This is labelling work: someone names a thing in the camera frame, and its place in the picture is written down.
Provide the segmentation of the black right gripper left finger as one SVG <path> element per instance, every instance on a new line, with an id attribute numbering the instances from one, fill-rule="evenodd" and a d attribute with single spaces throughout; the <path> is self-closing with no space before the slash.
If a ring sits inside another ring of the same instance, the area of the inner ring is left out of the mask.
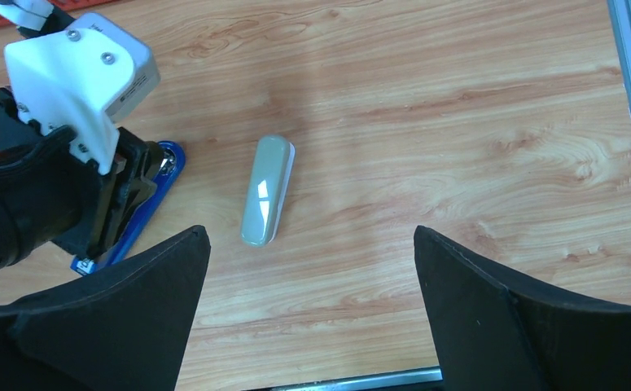
<path id="1" fill-rule="evenodd" d="M 203 226 L 0 305 L 0 390 L 172 390 L 208 269 Z"/>

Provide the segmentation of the blue and black stapler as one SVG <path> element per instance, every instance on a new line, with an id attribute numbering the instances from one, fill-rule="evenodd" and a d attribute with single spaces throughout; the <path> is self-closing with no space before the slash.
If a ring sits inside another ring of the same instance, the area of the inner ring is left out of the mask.
<path id="1" fill-rule="evenodd" d="M 71 270 L 79 275 L 91 275 L 105 267 L 120 263 L 126 258 L 129 250 L 145 230 L 186 164 L 186 154 L 179 143 L 164 140 L 158 142 L 158 144 L 162 147 L 164 158 L 160 171 L 153 179 L 153 182 L 157 185 L 155 194 L 138 207 L 121 239 L 113 248 L 94 260 L 74 257 L 70 266 Z"/>

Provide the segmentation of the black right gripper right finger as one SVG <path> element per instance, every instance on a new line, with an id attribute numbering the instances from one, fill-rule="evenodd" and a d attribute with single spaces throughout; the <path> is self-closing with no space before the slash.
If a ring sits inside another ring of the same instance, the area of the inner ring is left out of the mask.
<path id="1" fill-rule="evenodd" d="M 631 305 L 554 286 L 419 226 L 414 261 L 449 390 L 631 390 Z"/>

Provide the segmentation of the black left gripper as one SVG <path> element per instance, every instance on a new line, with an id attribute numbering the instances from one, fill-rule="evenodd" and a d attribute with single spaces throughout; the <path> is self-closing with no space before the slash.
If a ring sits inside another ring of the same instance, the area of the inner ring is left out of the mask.
<path id="1" fill-rule="evenodd" d="M 156 191 L 164 150 L 121 129 L 113 169 L 70 152 L 75 130 L 58 126 L 41 135 L 37 121 L 22 122 L 7 88 L 0 89 L 0 269 L 51 242 L 79 258 L 114 247 L 134 213 Z"/>

